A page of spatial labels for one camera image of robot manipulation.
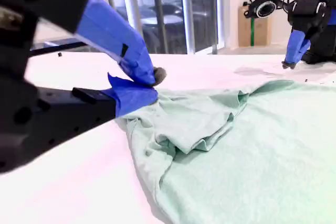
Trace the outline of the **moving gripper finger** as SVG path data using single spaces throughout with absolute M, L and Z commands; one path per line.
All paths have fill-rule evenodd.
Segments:
M 155 103 L 153 87 L 108 76 L 111 88 L 58 90 L 36 87 L 10 74 L 10 168 L 113 119 Z
M 319 51 L 315 44 L 321 37 L 324 27 L 305 27 L 296 29 L 296 63 L 321 63 L 327 61 L 325 52 Z

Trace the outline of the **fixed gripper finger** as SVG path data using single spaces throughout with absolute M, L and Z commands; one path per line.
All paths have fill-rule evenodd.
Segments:
M 301 60 L 303 53 L 300 52 L 305 43 L 305 34 L 299 30 L 293 30 L 290 34 L 285 59 L 282 62 L 284 69 L 295 68 L 296 64 Z
M 133 81 L 156 86 L 166 77 L 154 67 L 142 36 L 105 0 L 43 1 L 43 19 L 109 55 Z

